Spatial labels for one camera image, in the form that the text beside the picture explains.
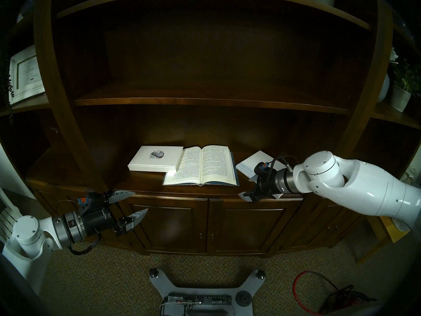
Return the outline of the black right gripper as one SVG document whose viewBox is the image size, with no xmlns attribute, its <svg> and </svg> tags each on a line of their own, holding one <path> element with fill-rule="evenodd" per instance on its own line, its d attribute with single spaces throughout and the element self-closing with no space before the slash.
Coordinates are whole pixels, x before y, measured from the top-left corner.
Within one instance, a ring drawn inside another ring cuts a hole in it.
<svg viewBox="0 0 421 316">
<path fill-rule="evenodd" d="M 255 187 L 250 192 L 241 192 L 239 197 L 246 202 L 259 202 L 264 198 L 280 198 L 280 191 L 275 183 L 275 176 L 277 171 L 273 171 L 269 176 L 269 169 L 262 169 L 258 171 L 249 179 L 250 182 L 255 184 Z"/>
</svg>

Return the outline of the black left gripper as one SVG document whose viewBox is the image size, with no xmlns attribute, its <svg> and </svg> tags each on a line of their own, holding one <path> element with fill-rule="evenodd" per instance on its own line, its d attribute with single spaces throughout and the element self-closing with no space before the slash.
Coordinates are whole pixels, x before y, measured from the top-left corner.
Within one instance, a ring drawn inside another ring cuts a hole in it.
<svg viewBox="0 0 421 316">
<path fill-rule="evenodd" d="M 114 204 L 135 195 L 135 192 L 127 190 L 109 190 L 105 192 L 108 204 Z M 89 210 L 84 214 L 79 214 L 83 225 L 83 233 L 86 237 L 96 235 L 105 230 L 112 230 L 114 234 L 120 235 L 122 232 L 131 232 L 140 224 L 148 213 L 148 208 L 137 211 L 129 216 L 119 218 L 113 215 L 110 207 L 100 207 Z"/>
</svg>

